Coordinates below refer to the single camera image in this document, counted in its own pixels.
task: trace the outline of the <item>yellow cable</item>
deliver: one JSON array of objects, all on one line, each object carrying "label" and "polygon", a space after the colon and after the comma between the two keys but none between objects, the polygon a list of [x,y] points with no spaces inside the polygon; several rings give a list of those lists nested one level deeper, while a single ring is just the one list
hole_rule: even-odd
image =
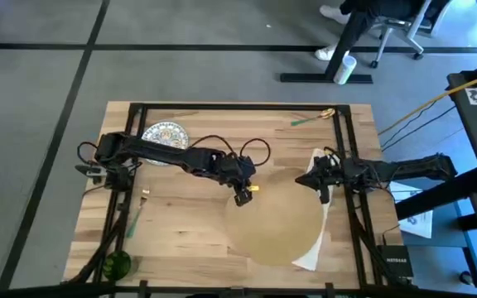
[{"label": "yellow cable", "polygon": [[429,106],[430,104],[436,102],[437,100],[443,99],[445,96],[450,95],[450,94],[453,94],[453,93],[455,93],[455,92],[458,92],[458,91],[460,91],[460,90],[462,90],[462,89],[465,89],[465,88],[467,88],[467,87],[470,87],[470,86],[472,86],[473,84],[477,84],[477,79],[472,80],[472,81],[470,81],[470,82],[468,82],[468,83],[462,84],[462,85],[459,86],[459,87],[455,87],[455,88],[453,88],[452,90],[448,90],[448,91],[444,92],[443,94],[441,94],[441,95],[439,95],[439,96],[436,96],[435,98],[431,99],[430,101],[424,103],[424,104],[423,104],[422,106],[420,106],[419,108],[414,109],[413,111],[411,111],[410,113],[408,113],[406,116],[404,116],[404,117],[398,119],[398,120],[397,120],[394,124],[392,124],[390,127],[388,127],[388,128],[386,128],[386,129],[382,130],[381,132],[379,132],[378,135],[381,135],[381,134],[387,132],[388,130],[390,130],[390,129],[396,127],[396,126],[397,126],[399,123],[401,123],[402,121],[404,121],[404,120],[410,118],[414,113],[417,113],[417,112],[421,111],[422,109],[424,109],[425,107]]}]

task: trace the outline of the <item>wooden tabletop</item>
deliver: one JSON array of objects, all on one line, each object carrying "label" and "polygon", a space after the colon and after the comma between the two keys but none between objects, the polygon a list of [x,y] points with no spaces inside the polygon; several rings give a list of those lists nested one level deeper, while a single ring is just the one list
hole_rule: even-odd
[{"label": "wooden tabletop", "polygon": [[[124,129],[129,104],[108,103],[101,134]],[[381,159],[371,106],[352,104],[350,107],[360,157]],[[261,137],[271,145],[272,158],[258,168],[256,175],[269,175],[287,167],[305,170],[314,148],[336,148],[331,119],[290,126],[293,120],[317,114],[317,111],[162,109],[149,111],[146,127],[172,121],[187,131],[190,143],[217,134],[236,150],[250,138]],[[346,138],[343,124],[342,131]],[[209,139],[200,146],[227,151],[219,140]],[[254,142],[245,154],[254,161],[262,161],[266,149],[262,143]],[[234,251],[224,227],[224,207],[233,194],[228,187],[187,175],[176,166],[157,167],[145,162],[137,170],[129,223],[144,189],[151,191],[149,200],[134,236],[127,238],[124,244],[124,250],[139,263],[138,269],[118,284],[136,286],[139,280],[148,280],[152,286],[322,288],[326,282],[332,282],[337,289],[359,288],[345,195],[340,187],[335,188],[315,272],[293,265],[258,265]],[[109,190],[96,190],[83,198],[64,278],[73,277],[99,246],[108,199]],[[398,225],[393,200],[387,193],[376,190],[369,194],[369,209],[375,240],[381,243],[382,233]],[[398,228],[387,232],[385,237],[388,244],[402,244]],[[369,255],[364,245],[362,247],[366,276],[372,281]]]}]

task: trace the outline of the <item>black floor stripe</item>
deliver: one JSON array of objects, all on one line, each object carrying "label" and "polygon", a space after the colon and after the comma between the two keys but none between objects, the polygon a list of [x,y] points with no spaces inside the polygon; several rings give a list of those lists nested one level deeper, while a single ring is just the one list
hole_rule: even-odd
[{"label": "black floor stripe", "polygon": [[[0,43],[0,50],[84,50],[83,44],[21,44]],[[138,44],[102,44],[92,45],[92,50],[185,50],[185,51],[281,51],[281,52],[313,52],[323,46],[283,46],[283,45],[138,45]],[[377,46],[354,46],[352,53],[376,53]],[[408,46],[387,46],[384,53],[415,53]],[[477,54],[477,47],[461,46],[428,46],[426,54]]]},{"label": "black floor stripe", "polygon": [[51,143],[47,148],[46,158],[41,165],[31,197],[29,198],[28,204],[26,206],[25,214],[23,216],[22,222],[20,223],[17,235],[14,238],[14,242],[12,243],[12,248],[8,254],[5,266],[2,270],[2,274],[0,276],[0,291],[7,290],[11,285],[12,277],[14,276],[14,272],[16,271],[17,264],[19,263],[23,248],[25,247],[27,237],[31,231],[31,226],[34,222],[36,211],[38,210],[41,197],[43,195],[44,189],[46,188],[47,179],[55,162],[56,153],[58,152],[62,136],[64,135],[65,128],[67,127],[67,123],[70,119],[71,110],[75,104],[80,85],[82,84],[82,79],[84,78],[84,73],[89,63],[93,44],[97,41],[100,27],[102,26],[104,16],[108,10],[108,5],[109,0],[103,0],[97,15],[97,19],[95,20],[95,24],[91,31],[91,35],[89,36],[87,46],[82,58],[80,59],[79,67],[76,71],[73,83],[71,84],[70,91],[67,94],[67,98],[65,100],[62,112],[60,113],[60,117],[58,118]]}]

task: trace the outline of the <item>office chair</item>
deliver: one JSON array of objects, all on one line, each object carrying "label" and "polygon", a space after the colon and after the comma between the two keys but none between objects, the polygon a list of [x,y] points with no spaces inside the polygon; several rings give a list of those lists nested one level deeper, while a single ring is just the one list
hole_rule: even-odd
[{"label": "office chair", "polygon": [[435,16],[431,19],[425,17],[426,10],[430,6],[430,2],[431,0],[425,0],[425,2],[421,6],[421,9],[419,9],[417,15],[407,20],[398,20],[390,17],[382,17],[378,20],[377,24],[373,25],[371,29],[381,29],[381,41],[380,47],[378,48],[377,57],[369,65],[371,66],[371,68],[378,67],[380,57],[384,52],[384,48],[386,47],[388,38],[391,32],[393,32],[393,30],[399,31],[400,34],[397,34],[397,36],[400,37],[404,42],[406,42],[416,51],[416,53],[413,55],[413,59],[422,59],[422,52],[424,51],[424,48],[422,48],[422,46],[420,46],[413,38],[416,34],[426,37],[435,36],[437,31],[439,30],[439,27],[441,26],[441,23],[443,22],[445,13],[448,10],[448,7],[450,6],[452,1],[448,1],[439,12],[435,13]]}]

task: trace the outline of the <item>white shoe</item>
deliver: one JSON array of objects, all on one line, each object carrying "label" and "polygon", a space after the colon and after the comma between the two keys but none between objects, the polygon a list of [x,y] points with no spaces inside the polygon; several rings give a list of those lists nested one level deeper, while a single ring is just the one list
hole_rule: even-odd
[{"label": "white shoe", "polygon": [[[316,51],[316,53],[314,53],[314,55],[316,56],[318,60],[330,61],[332,59],[332,55],[335,53],[336,46],[337,45],[334,44],[334,45],[324,47],[323,49],[319,49]],[[346,51],[344,57],[347,56],[348,54],[349,54],[349,51]]]},{"label": "white shoe", "polygon": [[323,17],[333,19],[342,25],[347,24],[349,17],[351,16],[351,14],[343,15],[341,14],[341,10],[339,8],[330,7],[328,5],[321,5],[320,13]]}]

